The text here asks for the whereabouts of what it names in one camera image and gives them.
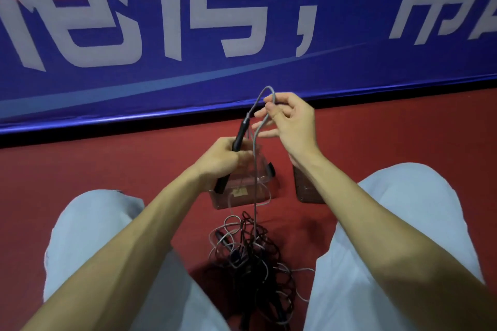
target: gray cord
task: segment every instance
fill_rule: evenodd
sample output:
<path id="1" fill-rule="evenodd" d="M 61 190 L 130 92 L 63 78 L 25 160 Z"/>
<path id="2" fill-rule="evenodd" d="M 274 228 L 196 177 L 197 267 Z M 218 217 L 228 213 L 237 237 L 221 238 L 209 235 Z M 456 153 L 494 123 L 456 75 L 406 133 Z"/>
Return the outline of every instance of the gray cord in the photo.
<path id="1" fill-rule="evenodd" d="M 257 97 L 257 100 L 254 102 L 252 108 L 248 112 L 248 116 L 250 116 L 255 108 L 257 107 L 260 99 L 262 98 L 262 95 L 264 92 L 269 89 L 271 91 L 271 94 L 273 95 L 273 103 L 276 102 L 276 94 L 274 92 L 274 89 L 270 86 L 265 87 L 262 92 L 260 92 L 259 97 Z M 254 242 L 257 241 L 257 153 L 255 150 L 255 141 L 257 140 L 257 135 L 259 134 L 259 131 L 264 125 L 266 124 L 267 120 L 269 119 L 269 114 L 266 114 L 264 119 L 262 120 L 262 123 L 257 127 L 253 134 L 253 140 L 252 140 L 252 152 L 253 152 L 253 166 L 255 170 L 255 176 L 254 176 L 254 196 L 253 196 L 253 235 L 254 235 Z"/>

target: black baseboard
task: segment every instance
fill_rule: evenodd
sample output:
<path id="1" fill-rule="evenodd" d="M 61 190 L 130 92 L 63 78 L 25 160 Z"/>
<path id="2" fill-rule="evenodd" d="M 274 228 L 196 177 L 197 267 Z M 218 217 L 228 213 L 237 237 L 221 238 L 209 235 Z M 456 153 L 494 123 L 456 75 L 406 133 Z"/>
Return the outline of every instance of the black baseboard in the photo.
<path id="1" fill-rule="evenodd" d="M 414 97 L 434 96 L 489 88 L 497 88 L 497 79 L 454 85 L 377 92 L 359 96 L 332 97 L 328 99 L 310 100 L 309 103 L 314 108 L 333 108 L 353 104 L 401 100 Z M 101 136 L 228 121 L 231 119 L 243 119 L 247 112 L 248 108 L 225 109 L 196 114 L 137 119 L 134 121 L 101 123 L 75 127 L 54 128 L 41 131 L 12 133 L 0 135 L 0 148 L 89 139 Z"/>

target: person's left arm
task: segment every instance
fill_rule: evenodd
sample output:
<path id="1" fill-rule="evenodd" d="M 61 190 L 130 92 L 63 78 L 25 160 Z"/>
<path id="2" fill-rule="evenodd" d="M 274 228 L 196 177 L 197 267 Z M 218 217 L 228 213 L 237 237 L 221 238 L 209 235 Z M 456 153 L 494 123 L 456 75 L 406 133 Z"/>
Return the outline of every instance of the person's left arm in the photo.
<path id="1" fill-rule="evenodd" d="M 124 330 L 145 301 L 171 249 L 171 239 L 191 204 L 217 178 L 245 165 L 251 144 L 231 152 L 234 138 L 220 138 L 172 181 L 36 312 L 22 331 Z"/>

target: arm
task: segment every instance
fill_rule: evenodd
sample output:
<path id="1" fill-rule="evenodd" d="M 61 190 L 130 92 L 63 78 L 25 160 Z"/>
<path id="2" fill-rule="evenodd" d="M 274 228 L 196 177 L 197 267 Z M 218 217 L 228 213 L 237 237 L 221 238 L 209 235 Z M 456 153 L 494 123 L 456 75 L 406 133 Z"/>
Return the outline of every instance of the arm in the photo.
<path id="1" fill-rule="evenodd" d="M 250 151 L 231 152 L 232 143 L 233 138 L 219 139 L 163 189 L 43 304 L 23 331 L 128 329 L 191 204 L 218 177 L 251 159 Z M 245 141 L 243 149 L 250 146 Z"/>
<path id="2" fill-rule="evenodd" d="M 336 215 L 351 243 L 391 301 L 426 330 L 497 329 L 488 289 L 443 248 L 383 208 L 329 162 L 316 143 L 314 109 L 294 94 L 266 99 L 257 116 L 271 115 L 297 165 Z"/>

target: light blue pants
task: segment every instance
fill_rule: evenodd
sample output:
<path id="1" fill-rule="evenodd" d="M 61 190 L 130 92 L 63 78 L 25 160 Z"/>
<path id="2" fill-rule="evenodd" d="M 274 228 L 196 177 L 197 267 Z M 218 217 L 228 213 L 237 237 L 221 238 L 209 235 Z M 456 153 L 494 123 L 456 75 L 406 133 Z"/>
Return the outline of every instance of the light blue pants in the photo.
<path id="1" fill-rule="evenodd" d="M 400 164 L 375 172 L 359 185 L 483 281 L 457 195 L 437 172 L 425 165 Z M 141 199 L 114 190 L 89 191 L 75 198 L 60 215 L 45 253 L 44 301 L 143 209 Z M 325 329 L 413 329 L 371 277 L 340 225 L 329 251 L 316 262 L 305 323 L 306 331 Z M 171 251 L 131 330 L 229 328 Z"/>

